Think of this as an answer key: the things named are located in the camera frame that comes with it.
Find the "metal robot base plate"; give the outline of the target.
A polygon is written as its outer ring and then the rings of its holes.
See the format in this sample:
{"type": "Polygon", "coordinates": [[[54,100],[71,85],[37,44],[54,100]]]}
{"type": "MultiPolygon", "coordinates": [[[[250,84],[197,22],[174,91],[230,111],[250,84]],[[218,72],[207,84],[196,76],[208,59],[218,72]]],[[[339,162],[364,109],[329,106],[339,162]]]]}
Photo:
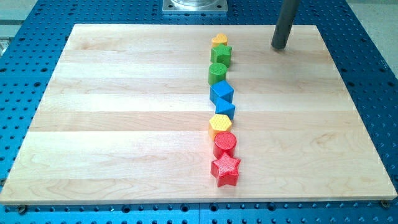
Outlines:
{"type": "Polygon", "coordinates": [[[227,0],[162,0],[164,12],[227,12],[227,0]]]}

